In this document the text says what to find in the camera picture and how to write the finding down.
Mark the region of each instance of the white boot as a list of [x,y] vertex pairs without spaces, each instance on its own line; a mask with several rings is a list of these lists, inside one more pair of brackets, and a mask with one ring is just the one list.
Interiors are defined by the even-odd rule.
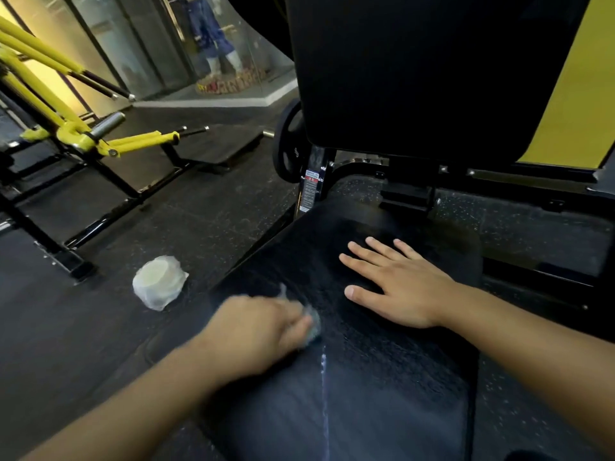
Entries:
[[235,69],[235,73],[239,74],[243,72],[243,64],[241,62],[241,58],[239,57],[239,53],[237,50],[233,50],[231,53],[226,55],[226,59],[231,63],[232,67]]
[[219,58],[207,58],[207,62],[209,63],[209,69],[211,70],[210,74],[212,76],[219,76],[222,73]]

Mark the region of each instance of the black backrest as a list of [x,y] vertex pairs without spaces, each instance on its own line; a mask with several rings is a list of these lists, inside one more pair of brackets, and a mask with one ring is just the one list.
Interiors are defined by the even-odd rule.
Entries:
[[476,166],[527,149],[589,0],[287,0],[312,144]]

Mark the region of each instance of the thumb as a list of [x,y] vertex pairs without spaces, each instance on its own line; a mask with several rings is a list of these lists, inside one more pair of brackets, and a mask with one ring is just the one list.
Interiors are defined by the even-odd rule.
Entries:
[[312,318],[309,315],[301,317],[293,325],[289,326],[280,338],[280,357],[286,356],[303,346],[312,328]]
[[367,309],[372,309],[374,312],[379,312],[382,309],[382,302],[385,298],[383,294],[376,294],[354,285],[346,286],[344,295],[352,302],[356,302]]

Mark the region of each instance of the forearm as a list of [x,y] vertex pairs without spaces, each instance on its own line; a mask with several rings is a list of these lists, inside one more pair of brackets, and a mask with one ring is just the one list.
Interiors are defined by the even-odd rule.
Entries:
[[615,345],[478,289],[466,289],[462,297],[445,310],[442,325],[493,358],[615,455]]
[[178,348],[120,393],[77,419],[26,460],[146,458],[222,382],[207,357]]

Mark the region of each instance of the hand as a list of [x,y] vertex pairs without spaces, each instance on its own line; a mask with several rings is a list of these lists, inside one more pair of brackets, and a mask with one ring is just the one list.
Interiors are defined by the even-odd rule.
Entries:
[[221,385],[261,374],[301,347],[312,327],[298,302],[271,297],[227,299],[188,346],[209,358]]
[[443,309],[455,302],[455,295],[466,286],[455,282],[399,239],[394,244],[403,255],[371,237],[365,242],[375,252],[350,242],[348,248],[363,260],[345,254],[340,254],[340,260],[380,286],[384,294],[351,285],[344,290],[346,297],[401,325],[441,325]]

